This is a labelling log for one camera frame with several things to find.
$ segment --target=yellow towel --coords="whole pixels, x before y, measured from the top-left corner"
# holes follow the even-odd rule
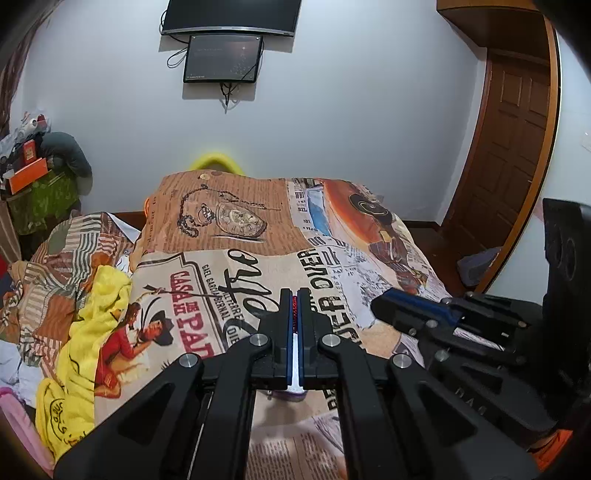
[[[129,303],[131,280],[108,265],[96,272],[86,306],[70,326],[70,340],[57,358],[57,379],[37,390],[35,426],[58,460],[95,426],[95,374],[100,347]]]

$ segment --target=gray cloth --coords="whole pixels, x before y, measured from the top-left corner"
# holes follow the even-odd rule
[[[500,251],[501,247],[489,248],[458,260],[457,271],[462,283],[466,287],[476,287]]]
[[[54,155],[54,167],[63,166],[65,162],[77,177],[90,177],[92,168],[84,156],[84,152],[73,136],[63,132],[50,132],[43,136],[41,142],[43,156]]]

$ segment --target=bed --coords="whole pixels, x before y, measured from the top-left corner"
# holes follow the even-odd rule
[[[404,351],[418,361],[414,339],[376,320],[369,303],[391,287],[435,301],[449,296],[403,222],[367,188],[212,170],[165,177],[141,235],[106,213],[79,217],[56,227],[11,273],[0,382],[37,409],[36,429],[53,460],[181,354],[217,355],[255,333],[257,315],[277,309],[282,288],[309,288],[334,332],[368,352]],[[110,317],[100,317],[102,330],[76,353],[73,340],[90,307],[99,318],[99,289],[115,292],[118,307],[99,312]],[[57,365],[64,349],[69,360]],[[73,373],[63,373],[65,363]],[[308,392],[299,402],[258,392],[252,427],[248,478],[261,474],[273,449],[296,462],[293,452],[310,435],[327,478],[342,476],[333,391]],[[63,432],[50,438],[52,431]],[[51,474],[50,461],[45,470]]]

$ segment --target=clothing pile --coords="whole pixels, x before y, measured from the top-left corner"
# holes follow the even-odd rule
[[[76,217],[59,224],[30,262],[9,268],[13,286],[0,312],[0,387],[18,399],[13,409],[22,409],[19,402],[37,409],[35,435],[52,464],[94,426],[99,349],[131,289],[128,269],[115,267],[125,264],[138,235],[107,213]],[[28,419],[22,414],[11,418]],[[25,422],[21,430],[30,427]],[[37,450],[29,451],[50,471]]]

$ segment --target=pink fabric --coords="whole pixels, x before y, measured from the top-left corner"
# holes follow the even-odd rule
[[[54,463],[51,452],[41,443],[27,412],[8,387],[0,388],[0,409],[27,452],[49,476],[53,477]]]

